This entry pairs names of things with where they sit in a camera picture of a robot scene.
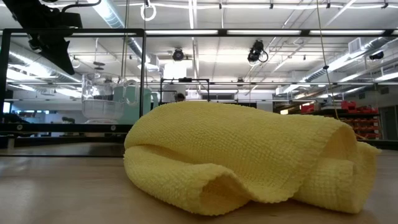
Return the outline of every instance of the red storage bin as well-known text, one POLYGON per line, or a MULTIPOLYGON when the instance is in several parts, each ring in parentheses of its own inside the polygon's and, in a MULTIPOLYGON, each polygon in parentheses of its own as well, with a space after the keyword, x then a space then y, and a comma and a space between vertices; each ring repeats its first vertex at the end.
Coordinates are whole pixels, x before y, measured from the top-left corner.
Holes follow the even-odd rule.
POLYGON ((347 110, 349 113, 357 113, 356 103, 354 101, 343 101, 341 102, 341 109, 347 110))
POLYGON ((301 106, 301 113, 309 113, 309 112, 314 112, 315 105, 308 105, 308 106, 301 106))

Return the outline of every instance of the storage rack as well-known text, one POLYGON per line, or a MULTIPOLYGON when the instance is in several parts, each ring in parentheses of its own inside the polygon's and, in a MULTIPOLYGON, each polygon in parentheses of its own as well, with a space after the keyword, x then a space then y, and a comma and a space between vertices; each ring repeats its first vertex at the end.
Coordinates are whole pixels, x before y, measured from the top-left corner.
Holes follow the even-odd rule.
MULTIPOLYGON (((336 111, 334 109, 314 111, 305 114, 336 118, 336 111)), ((349 113, 348 110, 337 109, 337 115, 340 121, 350 125, 359 136, 373 140, 382 139, 379 113, 374 113, 374 111, 370 111, 370 113, 349 113)))

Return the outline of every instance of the knitted cloth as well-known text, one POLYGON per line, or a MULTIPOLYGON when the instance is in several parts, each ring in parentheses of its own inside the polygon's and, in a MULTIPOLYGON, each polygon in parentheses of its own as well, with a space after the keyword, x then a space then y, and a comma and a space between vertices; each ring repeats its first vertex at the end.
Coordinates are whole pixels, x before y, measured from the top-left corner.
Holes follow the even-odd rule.
POLYGON ((124 166, 137 187, 202 215, 289 198, 358 213, 379 153, 333 118, 207 102, 154 109, 124 146, 124 166))

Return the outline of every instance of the fabric fold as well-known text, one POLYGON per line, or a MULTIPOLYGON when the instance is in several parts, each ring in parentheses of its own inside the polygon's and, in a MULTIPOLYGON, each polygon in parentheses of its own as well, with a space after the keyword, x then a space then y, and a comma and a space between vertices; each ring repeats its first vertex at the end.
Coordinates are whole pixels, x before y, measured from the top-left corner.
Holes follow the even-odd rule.
POLYGON ((134 184, 202 215, 221 215, 250 200, 289 198, 358 213, 379 153, 333 118, 205 102, 154 109, 133 126, 124 145, 134 184))

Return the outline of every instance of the wooden table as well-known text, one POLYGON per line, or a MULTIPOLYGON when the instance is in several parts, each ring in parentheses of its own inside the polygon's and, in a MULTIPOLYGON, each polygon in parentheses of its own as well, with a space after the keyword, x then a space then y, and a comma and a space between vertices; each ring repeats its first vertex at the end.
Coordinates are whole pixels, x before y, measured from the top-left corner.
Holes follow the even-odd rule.
POLYGON ((0 223, 396 223, 398 151, 379 156, 364 210, 348 215, 288 201, 251 202, 227 215, 193 215, 139 190, 121 158, 0 157, 0 223))

